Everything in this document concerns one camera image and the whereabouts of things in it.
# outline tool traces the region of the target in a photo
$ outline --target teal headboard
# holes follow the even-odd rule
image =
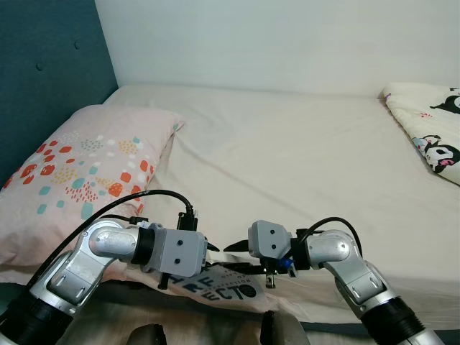
[[[0,187],[74,111],[117,88],[94,0],[0,0]]]

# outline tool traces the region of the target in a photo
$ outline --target white wall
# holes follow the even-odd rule
[[[96,0],[119,85],[458,85],[458,0]]]

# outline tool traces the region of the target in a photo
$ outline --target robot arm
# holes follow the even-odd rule
[[[443,344],[434,332],[425,329],[378,270],[362,259],[356,242],[347,233],[323,231],[302,242],[291,238],[281,225],[257,221],[248,234],[253,257],[278,260],[285,267],[288,263],[291,276],[296,276],[295,266],[325,268],[332,273],[339,292],[378,344]],[[286,262],[288,252],[293,255]],[[275,286],[273,272],[267,272],[267,283]]]
[[[75,249],[55,260],[41,278],[9,305],[0,324],[0,345],[55,344],[116,259],[144,272],[191,277],[201,272],[208,242],[196,231],[143,222],[124,228],[104,218],[78,238]]]

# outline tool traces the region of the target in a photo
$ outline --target pink pillow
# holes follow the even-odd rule
[[[152,108],[97,105],[74,113],[0,192],[0,264],[40,264],[98,209],[145,190],[182,124],[177,114]],[[143,203],[113,213],[136,216]]]

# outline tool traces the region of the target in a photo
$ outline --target white bed sheet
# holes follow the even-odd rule
[[[150,187],[187,196],[213,244],[246,238],[257,219],[294,232],[344,217],[364,258],[427,326],[460,328],[460,189],[422,168],[381,101],[145,85],[122,87],[106,103],[184,117]],[[153,197],[144,214],[175,226],[179,211],[179,203]],[[278,277],[266,294],[271,308],[301,321],[357,322],[328,272]]]

